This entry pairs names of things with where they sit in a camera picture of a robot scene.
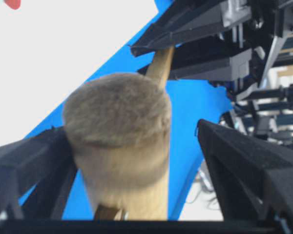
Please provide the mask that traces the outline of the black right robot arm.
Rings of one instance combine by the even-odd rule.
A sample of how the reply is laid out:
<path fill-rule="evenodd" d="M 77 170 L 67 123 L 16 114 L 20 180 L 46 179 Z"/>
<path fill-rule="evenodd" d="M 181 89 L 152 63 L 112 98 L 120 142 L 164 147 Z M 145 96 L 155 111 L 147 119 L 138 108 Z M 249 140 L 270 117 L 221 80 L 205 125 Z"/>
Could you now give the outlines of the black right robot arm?
<path fill-rule="evenodd" d="M 206 80 L 226 89 L 233 110 L 221 121 L 293 149 L 293 84 L 266 89 L 271 68 L 293 63 L 293 0 L 175 0 L 131 46 L 138 57 L 173 51 L 170 80 Z"/>

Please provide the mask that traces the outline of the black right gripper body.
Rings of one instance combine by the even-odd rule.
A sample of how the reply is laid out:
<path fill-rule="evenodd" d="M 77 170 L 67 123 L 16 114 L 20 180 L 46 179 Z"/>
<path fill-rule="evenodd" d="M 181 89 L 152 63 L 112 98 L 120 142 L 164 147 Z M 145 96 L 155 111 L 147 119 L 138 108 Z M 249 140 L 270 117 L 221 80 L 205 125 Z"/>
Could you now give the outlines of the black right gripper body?
<path fill-rule="evenodd" d="M 293 0 L 224 0 L 220 6 L 233 44 L 251 49 L 249 74 L 225 85 L 227 97 L 240 101 L 265 87 L 269 70 L 293 34 Z"/>

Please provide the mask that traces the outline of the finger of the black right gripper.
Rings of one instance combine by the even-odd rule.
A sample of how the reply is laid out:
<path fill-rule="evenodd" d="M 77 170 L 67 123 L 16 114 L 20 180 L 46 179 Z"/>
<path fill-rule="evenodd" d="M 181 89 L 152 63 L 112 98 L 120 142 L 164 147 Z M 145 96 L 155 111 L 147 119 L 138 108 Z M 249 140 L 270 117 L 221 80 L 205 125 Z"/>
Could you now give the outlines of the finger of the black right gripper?
<path fill-rule="evenodd" d="M 249 75 L 252 49 L 217 37 L 184 43 L 174 51 L 169 80 L 237 80 Z"/>
<path fill-rule="evenodd" d="M 228 31 L 250 18 L 246 0 L 175 0 L 130 50 L 138 57 Z"/>

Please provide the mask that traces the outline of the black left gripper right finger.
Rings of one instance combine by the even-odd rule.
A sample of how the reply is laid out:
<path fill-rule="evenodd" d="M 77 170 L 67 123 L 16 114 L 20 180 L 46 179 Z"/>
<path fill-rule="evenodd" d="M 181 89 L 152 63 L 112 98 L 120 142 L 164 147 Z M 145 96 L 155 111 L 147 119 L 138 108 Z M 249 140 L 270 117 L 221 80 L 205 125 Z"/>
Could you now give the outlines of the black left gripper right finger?
<path fill-rule="evenodd" d="M 224 219 L 293 221 L 293 150 L 204 119 L 197 130 Z"/>

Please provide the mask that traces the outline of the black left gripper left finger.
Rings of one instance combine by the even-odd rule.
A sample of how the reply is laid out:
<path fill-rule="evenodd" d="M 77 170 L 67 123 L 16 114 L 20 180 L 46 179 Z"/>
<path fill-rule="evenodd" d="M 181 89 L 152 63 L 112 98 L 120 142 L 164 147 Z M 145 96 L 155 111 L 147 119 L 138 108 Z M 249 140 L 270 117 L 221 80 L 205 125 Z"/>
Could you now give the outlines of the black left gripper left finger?
<path fill-rule="evenodd" d="M 0 147 L 0 213 L 62 218 L 77 173 L 62 127 Z"/>

